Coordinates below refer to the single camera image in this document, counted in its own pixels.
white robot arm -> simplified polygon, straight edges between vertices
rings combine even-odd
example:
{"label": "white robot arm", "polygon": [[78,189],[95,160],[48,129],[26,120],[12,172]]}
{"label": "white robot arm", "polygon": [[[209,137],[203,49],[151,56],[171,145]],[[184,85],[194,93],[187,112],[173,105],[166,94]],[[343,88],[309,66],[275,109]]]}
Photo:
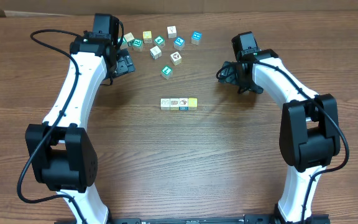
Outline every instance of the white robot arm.
{"label": "white robot arm", "polygon": [[[78,78],[74,95],[65,111],[66,115],[57,126],[68,127],[70,124],[76,124],[79,128],[85,128],[86,130],[94,96],[101,82],[106,78],[108,70],[103,57],[95,56],[94,53],[78,52],[71,56],[76,60],[81,75]],[[55,122],[71,91],[74,79],[75,67],[73,62],[70,62],[62,90],[51,111],[42,121],[43,123],[49,122],[49,124],[53,124]]]}
{"label": "white robot arm", "polygon": [[[318,95],[317,92],[310,90],[299,82],[283,65],[279,58],[266,58],[260,62],[279,67],[287,73],[291,79],[310,97]],[[262,87],[276,102],[282,110],[284,103],[293,100],[305,101],[306,98],[299,94],[298,90],[280,72],[264,65],[254,65],[252,69],[252,79],[256,85]],[[314,173],[325,170],[326,167],[316,166],[307,168],[304,172],[298,172],[293,166],[288,166],[287,178],[285,179],[284,193],[278,201],[278,209],[286,222],[301,221],[302,205],[306,195],[306,190],[310,181],[310,176]],[[311,202],[320,176],[313,182],[306,204],[305,218],[311,216]]]}

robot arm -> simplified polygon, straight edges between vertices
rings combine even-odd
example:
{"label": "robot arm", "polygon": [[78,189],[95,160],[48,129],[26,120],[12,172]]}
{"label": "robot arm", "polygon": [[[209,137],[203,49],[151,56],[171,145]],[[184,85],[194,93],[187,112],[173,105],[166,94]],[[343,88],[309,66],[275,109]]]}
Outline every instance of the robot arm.
{"label": "robot arm", "polygon": [[[98,158],[86,133],[86,127],[95,94],[101,82],[135,70],[127,50],[118,50],[117,18],[96,14],[93,31],[78,36],[70,45],[70,54],[78,64],[78,81],[72,98],[57,127],[52,129],[47,143],[39,147],[32,167],[38,182],[46,184],[59,195],[69,195],[78,205],[64,198],[76,221],[83,223],[79,211],[88,224],[106,224],[110,214],[96,190],[94,180]],[[30,124],[25,134],[29,154],[32,155],[45,133],[56,122],[73,88],[76,69],[71,61],[62,90],[53,108],[42,124]],[[52,149],[64,143],[66,151]]]}
{"label": "robot arm", "polygon": [[[288,164],[288,172],[277,212],[282,223],[300,222],[310,177],[325,170],[332,156],[339,153],[339,136],[289,79],[301,88],[305,95],[318,102],[337,123],[335,99],[331,95],[320,96],[304,86],[284,67],[273,50],[259,49],[251,32],[234,37],[232,46],[238,61],[236,67],[230,68],[229,63],[225,62],[227,69],[222,70],[218,79],[220,82],[239,85],[240,90],[250,90],[259,94],[265,90],[282,110],[280,150]],[[274,68],[280,69],[288,77]],[[317,128],[308,129],[306,122],[312,121],[318,121],[319,125]],[[305,218],[311,216],[311,202],[319,178],[320,176],[315,178],[311,185]]]}
{"label": "robot arm", "polygon": [[[317,92],[310,90],[299,82],[283,65],[279,58],[266,58],[261,60],[263,63],[279,67],[287,73],[291,79],[311,98],[318,95]],[[306,98],[298,93],[298,90],[278,71],[263,65],[254,65],[252,68],[252,79],[256,85],[262,87],[276,102],[282,110],[284,103],[293,100],[305,101]],[[301,221],[302,205],[306,195],[306,190],[310,181],[310,176],[314,173],[325,170],[326,167],[316,166],[307,168],[304,172],[297,171],[293,166],[288,166],[287,177],[285,179],[284,193],[278,201],[278,209],[286,222]],[[320,176],[313,182],[306,204],[305,218],[311,216],[311,202],[317,187]]]}
{"label": "robot arm", "polygon": [[[317,92],[310,90],[304,84],[299,82],[283,65],[279,58],[266,58],[260,62],[279,67],[287,73],[291,79],[310,97],[318,95]],[[298,90],[278,71],[263,65],[254,65],[252,67],[252,80],[256,85],[262,87],[273,98],[277,106],[283,109],[284,103],[292,100],[304,101],[306,98],[298,93]]]}
{"label": "robot arm", "polygon": [[[80,68],[80,77],[74,95],[65,111],[65,116],[58,123],[58,127],[69,127],[70,124],[76,124],[79,128],[86,130],[88,117],[90,115],[91,107],[95,94],[101,84],[106,78],[107,68],[103,57],[95,56],[94,53],[78,52],[71,55],[77,62]],[[60,94],[49,112],[42,121],[53,124],[59,115],[66,102],[67,96],[73,86],[75,79],[75,67],[73,62],[70,62],[70,68],[67,73],[66,80],[63,84]]]}

wooden table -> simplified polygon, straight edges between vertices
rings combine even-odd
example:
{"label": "wooden table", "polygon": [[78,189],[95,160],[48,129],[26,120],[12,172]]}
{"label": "wooden table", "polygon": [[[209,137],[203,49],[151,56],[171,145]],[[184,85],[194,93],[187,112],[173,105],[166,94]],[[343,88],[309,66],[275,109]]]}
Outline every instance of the wooden table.
{"label": "wooden table", "polygon": [[[238,95],[215,79],[234,60],[231,38],[253,31],[263,49],[274,49],[301,82],[331,93],[351,147],[348,165],[323,175],[315,213],[332,223],[358,223],[358,12],[266,12],[238,14],[118,16],[125,32],[167,35],[175,25],[186,40],[173,78],[173,39],[152,60],[146,45],[134,52],[136,72],[101,86],[88,134],[99,157],[96,186],[114,217],[229,217],[271,213],[283,192],[287,165],[278,147],[281,111],[268,94]],[[51,109],[68,70],[68,59],[31,41],[38,29],[90,30],[93,16],[0,19],[0,223],[52,223],[72,218],[63,200],[37,205],[16,195],[29,155],[24,133]],[[190,44],[194,30],[201,45]],[[40,34],[68,50],[73,37]],[[163,97],[197,97],[197,111],[161,111]],[[344,150],[332,161],[338,165]],[[29,198],[54,194],[29,170]]]}

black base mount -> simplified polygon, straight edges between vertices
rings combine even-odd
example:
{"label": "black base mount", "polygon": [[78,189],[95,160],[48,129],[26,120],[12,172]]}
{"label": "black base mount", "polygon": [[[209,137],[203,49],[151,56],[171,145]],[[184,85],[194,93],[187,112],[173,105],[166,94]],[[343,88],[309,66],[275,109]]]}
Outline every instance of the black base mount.
{"label": "black base mount", "polygon": [[[76,221],[55,222],[55,224],[76,224]],[[107,224],[301,224],[300,222],[285,222],[277,204],[273,215],[244,215],[243,217],[225,218],[171,218],[141,220],[140,218],[109,218]],[[328,215],[312,215],[305,220],[305,224],[331,224]]]}

toy block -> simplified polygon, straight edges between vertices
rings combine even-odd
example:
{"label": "toy block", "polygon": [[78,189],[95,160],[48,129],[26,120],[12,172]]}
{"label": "toy block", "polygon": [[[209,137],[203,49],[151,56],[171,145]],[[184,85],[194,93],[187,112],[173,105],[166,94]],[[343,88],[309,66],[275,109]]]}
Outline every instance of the toy block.
{"label": "toy block", "polygon": [[202,33],[194,31],[193,35],[191,36],[191,43],[199,45],[201,42],[201,37],[203,36]]}
{"label": "toy block", "polygon": [[135,41],[135,37],[132,35],[132,33],[125,34],[124,38],[127,40],[128,47],[131,47]]}
{"label": "toy block", "polygon": [[162,56],[161,50],[159,49],[158,46],[151,48],[150,54],[152,55],[154,60]]}
{"label": "toy block", "polygon": [[188,109],[189,109],[189,99],[179,98],[179,110],[188,110]]}
{"label": "toy block", "polygon": [[126,40],[125,37],[124,37],[124,38],[122,38],[122,43],[121,43],[120,49],[122,50],[122,49],[126,49],[126,48],[128,48],[128,42],[127,42],[127,40]]}
{"label": "toy block", "polygon": [[170,99],[161,99],[161,110],[169,110],[170,107]]}
{"label": "toy block", "polygon": [[171,26],[167,27],[168,30],[168,38],[175,38],[177,36],[177,27]]}
{"label": "toy block", "polygon": [[151,31],[143,31],[143,42],[145,44],[151,44],[153,42]]}
{"label": "toy block", "polygon": [[197,98],[189,98],[189,110],[197,110]]}
{"label": "toy block", "polygon": [[178,37],[174,43],[173,43],[173,47],[178,49],[178,50],[182,50],[185,47],[185,40],[181,37]]}
{"label": "toy block", "polygon": [[160,48],[165,47],[165,39],[162,36],[158,36],[154,39],[154,45],[159,46]]}
{"label": "toy block", "polygon": [[174,65],[178,65],[181,62],[181,56],[179,52],[171,54],[171,61]]}
{"label": "toy block", "polygon": [[179,110],[179,98],[171,98],[171,110]]}
{"label": "toy block", "polygon": [[172,75],[173,75],[173,70],[172,68],[170,68],[168,65],[166,65],[162,70],[161,70],[161,75],[166,78],[169,79]]}
{"label": "toy block", "polygon": [[135,39],[134,43],[132,44],[135,51],[143,51],[143,41],[139,39]]}

